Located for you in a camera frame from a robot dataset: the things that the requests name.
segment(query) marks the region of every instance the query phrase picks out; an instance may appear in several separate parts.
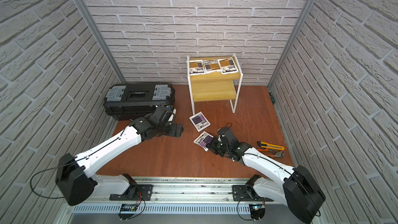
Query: black toolbox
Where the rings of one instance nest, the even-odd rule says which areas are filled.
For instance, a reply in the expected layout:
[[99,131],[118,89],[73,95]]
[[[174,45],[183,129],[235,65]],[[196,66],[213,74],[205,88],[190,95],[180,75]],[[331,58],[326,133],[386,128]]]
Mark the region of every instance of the black toolbox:
[[134,120],[153,112],[155,106],[174,110],[175,95],[170,83],[118,84],[108,90],[103,106],[117,121]]

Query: brick wall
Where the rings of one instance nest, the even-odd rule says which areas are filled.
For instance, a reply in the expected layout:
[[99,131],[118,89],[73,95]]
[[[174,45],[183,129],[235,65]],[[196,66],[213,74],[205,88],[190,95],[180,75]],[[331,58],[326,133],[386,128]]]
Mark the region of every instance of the brick wall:
[[[52,223],[62,199],[30,177],[94,146],[117,81],[72,0],[0,0],[0,222]],[[60,195],[55,171],[36,191]]]
[[236,52],[266,85],[305,0],[85,0],[129,82],[187,83],[186,57]]
[[398,219],[398,0],[316,0],[271,91],[329,223]]

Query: green object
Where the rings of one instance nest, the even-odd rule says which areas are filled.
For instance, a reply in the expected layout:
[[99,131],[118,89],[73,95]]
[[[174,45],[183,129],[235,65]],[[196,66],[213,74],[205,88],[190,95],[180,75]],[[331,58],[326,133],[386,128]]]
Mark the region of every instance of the green object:
[[272,104],[275,104],[275,99],[274,99],[274,97],[272,96],[272,93],[271,93],[271,92],[269,92],[269,96],[271,97],[271,102],[272,102]]

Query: wiring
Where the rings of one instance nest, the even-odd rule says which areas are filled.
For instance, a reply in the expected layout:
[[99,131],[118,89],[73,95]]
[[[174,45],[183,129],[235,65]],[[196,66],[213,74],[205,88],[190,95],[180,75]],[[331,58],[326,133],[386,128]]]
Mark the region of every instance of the wiring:
[[239,214],[239,203],[240,203],[240,201],[243,200],[243,199],[250,199],[250,198],[249,198],[249,197],[245,197],[245,198],[242,198],[242,199],[240,199],[240,200],[238,201],[238,205],[236,206],[236,212],[238,213],[238,216],[239,216],[242,220],[254,220],[254,219],[245,219],[245,218],[243,218],[242,216],[240,216],[240,214]]
[[145,210],[145,208],[146,208],[146,206],[147,206],[145,200],[144,200],[143,197],[142,197],[141,191],[138,191],[138,193],[140,193],[140,198],[138,199],[138,200],[140,200],[140,203],[138,203],[138,205],[137,205],[137,202],[138,202],[138,200],[137,200],[137,201],[135,202],[135,208],[137,208],[137,207],[140,206],[141,201],[144,202],[144,208],[141,210],[141,212],[138,213],[138,215],[135,215],[135,216],[133,215],[132,217],[127,218],[126,220],[130,220],[130,219],[133,219],[133,218],[139,216],[140,214],[142,214],[142,212]]
[[[256,156],[256,157],[260,157],[259,155],[256,155],[256,154],[245,153],[245,155],[246,155],[246,154],[247,154],[247,155],[253,155],[253,156]],[[301,182],[300,182],[299,180],[297,180],[297,178],[295,178],[295,177],[293,176],[292,173],[290,173],[290,172],[287,171],[286,169],[282,168],[280,165],[278,165],[278,164],[272,162],[271,160],[266,159],[265,157],[260,157],[260,158],[262,158],[262,159],[264,159],[264,160],[267,160],[268,162],[271,162],[271,163],[275,164],[276,166],[278,166],[279,168],[283,169],[285,172],[287,172],[288,174],[290,174],[290,175],[292,176],[292,178],[294,178],[295,181],[296,181],[298,184],[300,184],[300,186],[305,190],[305,192],[306,192],[307,195],[310,197],[310,200],[312,201],[312,203],[314,204],[314,206],[316,206],[314,200],[313,200],[313,199],[311,198],[311,196],[310,196],[310,193],[308,193],[308,191],[306,190],[306,188],[301,184]],[[319,210],[318,210],[318,213],[319,213],[319,215],[316,214],[315,216],[320,217],[320,216],[321,216],[321,212],[320,212]]]
[[44,169],[44,170],[41,170],[41,171],[37,172],[36,174],[34,174],[34,175],[31,177],[31,179],[30,179],[30,181],[29,181],[30,189],[32,190],[32,192],[33,192],[35,195],[38,195],[38,196],[43,197],[43,198],[46,198],[46,199],[61,199],[61,198],[64,198],[64,197],[46,197],[46,196],[44,196],[44,195],[41,195],[41,194],[37,193],[37,192],[34,190],[34,188],[33,188],[33,183],[32,183],[32,182],[33,182],[33,178],[35,178],[38,174],[43,173],[43,172],[46,172],[46,171],[48,171],[48,170],[52,170],[52,169],[57,169],[57,168],[65,167],[65,166],[74,164],[74,163],[76,163],[76,162],[78,162],[78,161],[81,161],[81,160],[83,160],[83,159],[88,159],[90,156],[92,156],[92,155],[95,154],[96,152],[98,152],[98,151],[100,151],[101,149],[103,149],[104,147],[106,147],[106,146],[112,144],[112,143],[115,142],[116,140],[120,139],[120,137],[122,137],[123,132],[124,132],[125,130],[126,130],[126,127],[123,129],[123,131],[121,132],[121,134],[120,134],[119,137],[115,138],[114,140],[112,140],[111,142],[107,143],[106,145],[104,145],[103,147],[99,148],[98,150],[96,150],[95,152],[91,153],[90,155],[87,155],[87,156],[82,157],[82,158],[80,158],[80,159],[78,159],[78,160],[76,160],[76,161],[73,161],[73,162],[70,162],[70,163],[67,163],[67,164],[64,164],[64,165],[61,165],[61,166],[52,167],[52,168]]

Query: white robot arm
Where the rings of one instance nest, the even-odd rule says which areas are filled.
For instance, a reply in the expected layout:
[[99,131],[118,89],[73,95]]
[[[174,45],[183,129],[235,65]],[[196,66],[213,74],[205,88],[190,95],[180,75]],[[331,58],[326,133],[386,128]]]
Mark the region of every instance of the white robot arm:
[[245,185],[251,200],[266,197],[280,202],[302,222],[311,223],[325,201],[325,195],[303,166],[296,168],[279,163],[258,152],[246,142],[239,142],[229,127],[218,130],[206,147],[214,154],[256,169],[273,182],[254,175]]
[[74,157],[70,153],[62,156],[55,183],[68,204],[74,206],[95,195],[122,195],[133,189],[136,183],[128,174],[110,177],[96,175],[96,172],[144,140],[162,135],[180,137],[183,127],[172,122],[174,115],[175,110],[172,112],[159,106],[153,113],[133,120],[123,131],[96,147]]

